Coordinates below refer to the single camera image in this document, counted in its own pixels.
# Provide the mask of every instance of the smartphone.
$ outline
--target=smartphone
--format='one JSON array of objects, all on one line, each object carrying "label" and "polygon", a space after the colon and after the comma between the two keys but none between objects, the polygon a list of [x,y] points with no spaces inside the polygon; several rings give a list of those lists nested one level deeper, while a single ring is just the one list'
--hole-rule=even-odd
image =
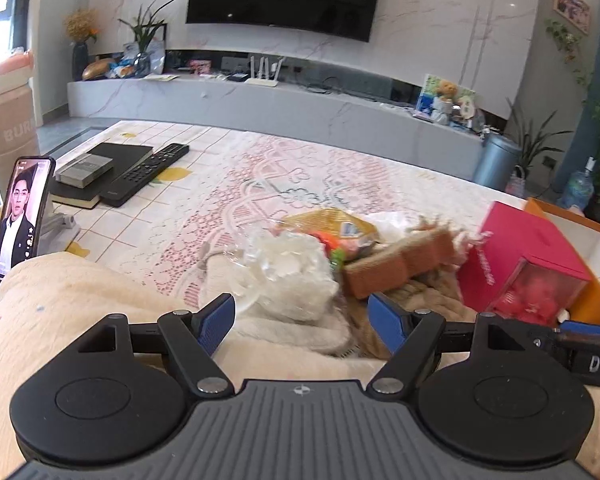
[{"label": "smartphone", "polygon": [[38,254],[48,186],[55,169],[55,160],[44,156],[23,156],[13,167],[0,216],[0,282],[17,264]]}]

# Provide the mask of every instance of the trash can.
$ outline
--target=trash can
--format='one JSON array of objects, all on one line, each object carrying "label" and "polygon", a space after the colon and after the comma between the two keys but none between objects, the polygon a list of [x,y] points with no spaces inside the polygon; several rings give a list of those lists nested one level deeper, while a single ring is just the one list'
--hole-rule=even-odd
[{"label": "trash can", "polygon": [[14,54],[0,62],[0,195],[4,200],[16,159],[39,155],[33,98],[29,79],[31,52]]},{"label": "trash can", "polygon": [[490,134],[484,143],[472,182],[504,191],[521,153],[522,148],[512,140],[499,134]]}]

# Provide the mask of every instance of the beige blanket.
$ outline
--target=beige blanket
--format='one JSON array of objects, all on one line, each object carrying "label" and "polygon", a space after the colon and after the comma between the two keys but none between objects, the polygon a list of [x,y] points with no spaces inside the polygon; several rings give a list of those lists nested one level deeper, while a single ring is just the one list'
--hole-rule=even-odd
[{"label": "beige blanket", "polygon": [[[0,285],[0,480],[22,462],[9,420],[14,391],[77,336],[107,314],[155,322],[184,308],[173,298],[67,253],[16,267]],[[340,360],[230,335],[214,359],[240,388],[245,378],[336,380],[366,384],[376,360]]]}]

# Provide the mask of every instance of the pink box on cabinet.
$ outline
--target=pink box on cabinet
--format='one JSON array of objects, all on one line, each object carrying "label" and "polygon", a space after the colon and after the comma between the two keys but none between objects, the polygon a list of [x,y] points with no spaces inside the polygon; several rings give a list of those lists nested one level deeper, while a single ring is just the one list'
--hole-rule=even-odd
[{"label": "pink box on cabinet", "polygon": [[551,325],[590,279],[589,270],[550,221],[494,202],[458,271],[464,304],[478,312]]}]

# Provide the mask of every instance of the blue trash can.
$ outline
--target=blue trash can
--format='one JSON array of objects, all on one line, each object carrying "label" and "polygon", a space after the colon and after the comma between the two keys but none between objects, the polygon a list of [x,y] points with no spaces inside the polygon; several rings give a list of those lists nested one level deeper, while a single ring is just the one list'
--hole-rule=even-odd
[{"label": "blue trash can", "polygon": [[522,148],[512,140],[499,134],[490,134],[485,140],[472,182],[504,191],[521,153]]}]

